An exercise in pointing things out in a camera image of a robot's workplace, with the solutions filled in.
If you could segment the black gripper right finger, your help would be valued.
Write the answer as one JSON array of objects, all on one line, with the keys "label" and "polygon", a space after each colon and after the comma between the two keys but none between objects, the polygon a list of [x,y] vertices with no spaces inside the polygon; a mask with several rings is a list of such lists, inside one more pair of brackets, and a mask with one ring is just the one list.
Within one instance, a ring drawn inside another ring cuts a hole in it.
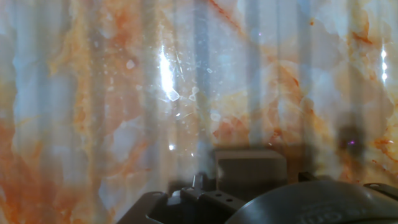
[{"label": "black gripper right finger", "polygon": [[[308,182],[308,181],[316,181],[316,180],[321,180],[318,177],[315,177],[309,172],[299,172],[298,173],[298,181],[299,182]],[[369,184],[364,184],[364,187],[377,191],[385,196],[388,196],[394,200],[397,200],[397,188],[392,187],[387,184],[381,184],[381,183],[369,183]]]}]

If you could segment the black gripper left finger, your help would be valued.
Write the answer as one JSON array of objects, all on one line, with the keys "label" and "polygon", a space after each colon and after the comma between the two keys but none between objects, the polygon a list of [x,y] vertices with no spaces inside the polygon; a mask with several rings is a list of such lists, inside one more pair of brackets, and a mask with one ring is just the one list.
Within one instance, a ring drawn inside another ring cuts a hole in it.
[{"label": "black gripper left finger", "polygon": [[246,202],[215,189],[205,174],[175,191],[145,193],[118,224],[219,224],[226,223]]}]

